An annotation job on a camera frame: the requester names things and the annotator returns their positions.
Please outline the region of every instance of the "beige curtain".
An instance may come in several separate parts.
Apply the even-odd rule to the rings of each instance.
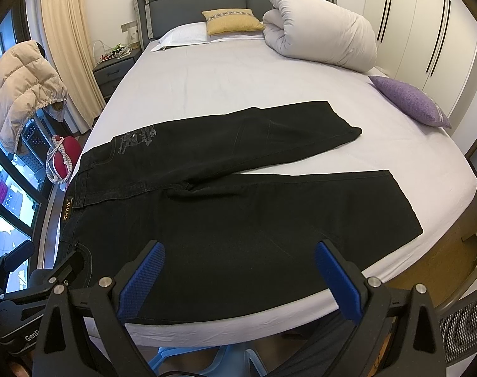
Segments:
[[[53,61],[79,114],[91,128],[106,103],[95,81],[83,0],[41,0]]]

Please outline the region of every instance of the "purple pillow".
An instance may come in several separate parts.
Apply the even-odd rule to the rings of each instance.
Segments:
[[[369,79],[396,107],[417,122],[437,128],[452,127],[443,110],[420,89],[385,76]]]

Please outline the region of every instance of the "mattress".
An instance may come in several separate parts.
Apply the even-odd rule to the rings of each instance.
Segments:
[[[390,170],[424,233],[364,271],[365,276],[377,276],[383,281],[419,260],[474,197],[476,177],[451,138],[440,128],[424,126],[404,115],[373,87],[365,74],[289,59],[271,50],[264,41],[223,41],[151,52],[155,45],[156,42],[150,44],[119,84],[84,152],[149,124],[248,107],[327,100],[340,117],[360,127],[362,135],[323,154],[254,173]],[[370,72],[380,74],[377,70]],[[240,318],[126,327],[136,344],[213,346],[280,333],[336,308],[326,290]],[[90,334],[98,337],[93,320],[86,319],[86,323]]]

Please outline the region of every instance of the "dark trousers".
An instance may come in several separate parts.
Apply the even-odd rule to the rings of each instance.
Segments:
[[[113,276],[151,239],[166,263],[139,317],[226,319],[326,288],[323,237],[364,269],[422,229],[388,171],[232,174],[289,163],[356,139],[327,102],[159,123],[82,156],[64,200],[58,261],[74,249],[83,287]]]

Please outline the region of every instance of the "yellow pillow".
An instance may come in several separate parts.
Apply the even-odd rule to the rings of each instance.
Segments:
[[[262,31],[261,24],[248,8],[222,8],[220,10],[203,11],[207,20],[207,34],[210,36],[222,32]]]

